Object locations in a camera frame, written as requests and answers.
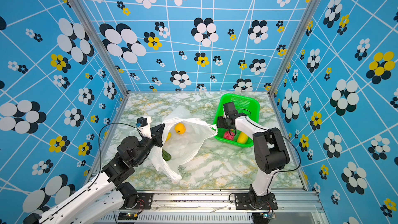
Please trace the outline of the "orange yellow mango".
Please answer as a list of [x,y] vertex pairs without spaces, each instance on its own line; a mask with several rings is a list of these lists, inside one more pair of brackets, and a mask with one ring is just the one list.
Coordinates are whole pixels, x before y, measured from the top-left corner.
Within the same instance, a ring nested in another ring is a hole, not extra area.
[[248,136],[245,133],[241,132],[237,138],[237,142],[239,144],[246,144],[248,142]]

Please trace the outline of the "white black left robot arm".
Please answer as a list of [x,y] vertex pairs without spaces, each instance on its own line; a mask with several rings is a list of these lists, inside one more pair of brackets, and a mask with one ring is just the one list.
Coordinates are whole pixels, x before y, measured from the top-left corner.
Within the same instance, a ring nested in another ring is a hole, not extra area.
[[97,176],[73,193],[66,200],[39,215],[32,213],[24,219],[25,224],[84,224],[93,223],[109,212],[121,208],[138,207],[141,214],[146,200],[128,182],[135,168],[142,165],[154,147],[163,146],[165,124],[151,127],[138,124],[141,136],[128,136],[117,147],[114,158]]

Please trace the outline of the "pink red dragon fruit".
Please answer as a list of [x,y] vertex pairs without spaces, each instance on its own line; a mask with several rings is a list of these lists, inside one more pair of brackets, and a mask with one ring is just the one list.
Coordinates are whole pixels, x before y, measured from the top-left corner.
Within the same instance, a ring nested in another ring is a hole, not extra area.
[[225,140],[234,141],[236,133],[232,130],[226,131],[223,135]]

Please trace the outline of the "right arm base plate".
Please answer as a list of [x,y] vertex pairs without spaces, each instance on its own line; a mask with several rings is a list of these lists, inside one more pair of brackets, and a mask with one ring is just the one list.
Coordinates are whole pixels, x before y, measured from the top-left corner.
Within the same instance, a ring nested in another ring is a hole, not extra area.
[[257,196],[252,192],[234,193],[234,203],[237,210],[278,210],[277,201],[273,193]]

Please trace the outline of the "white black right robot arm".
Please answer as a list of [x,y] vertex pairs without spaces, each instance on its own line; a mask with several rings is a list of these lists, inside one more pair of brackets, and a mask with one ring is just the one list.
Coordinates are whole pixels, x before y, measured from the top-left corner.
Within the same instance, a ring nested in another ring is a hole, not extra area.
[[224,115],[218,117],[217,127],[240,131],[253,141],[258,172],[249,186],[247,202],[253,209],[268,207],[276,210],[277,201],[271,192],[274,175],[281,172],[290,162],[288,149],[278,128],[266,128],[252,121],[244,113],[239,113],[233,102],[223,104]]

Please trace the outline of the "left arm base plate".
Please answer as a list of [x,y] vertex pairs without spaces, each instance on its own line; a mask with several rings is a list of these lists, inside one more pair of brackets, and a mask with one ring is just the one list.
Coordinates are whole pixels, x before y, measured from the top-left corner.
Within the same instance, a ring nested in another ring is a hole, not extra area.
[[132,196],[128,196],[126,199],[119,191],[112,191],[108,196],[111,204],[117,204],[118,209],[151,209],[153,202],[153,193],[149,192],[138,192]]

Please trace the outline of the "white plastic bag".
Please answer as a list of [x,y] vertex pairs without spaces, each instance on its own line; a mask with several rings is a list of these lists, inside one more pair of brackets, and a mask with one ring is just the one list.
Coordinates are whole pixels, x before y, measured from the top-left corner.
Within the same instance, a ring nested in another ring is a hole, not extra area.
[[[174,126],[180,122],[186,127],[186,132],[182,135],[177,134],[174,130]],[[205,140],[218,134],[217,127],[200,118],[193,117],[183,106],[177,107],[164,117],[162,123],[165,124],[162,136],[163,146],[161,148],[155,146],[148,158],[158,172],[164,173],[172,182],[176,183],[182,179],[179,167],[190,162],[198,154]],[[169,132],[172,136],[166,142]],[[170,161],[163,160],[162,149],[172,156]]]

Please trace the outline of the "green orange mango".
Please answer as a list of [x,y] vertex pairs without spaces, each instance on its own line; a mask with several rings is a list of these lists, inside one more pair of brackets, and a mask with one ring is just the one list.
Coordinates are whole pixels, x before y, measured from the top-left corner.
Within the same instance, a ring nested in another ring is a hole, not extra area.
[[170,161],[172,156],[167,151],[162,149],[162,158],[164,161]]

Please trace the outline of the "yellow orange fruit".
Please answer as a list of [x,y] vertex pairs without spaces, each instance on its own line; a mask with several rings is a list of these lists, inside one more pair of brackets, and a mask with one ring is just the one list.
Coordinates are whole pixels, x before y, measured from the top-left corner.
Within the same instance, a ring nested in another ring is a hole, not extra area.
[[186,132],[186,127],[182,122],[180,122],[174,126],[174,130],[177,134],[182,135]]

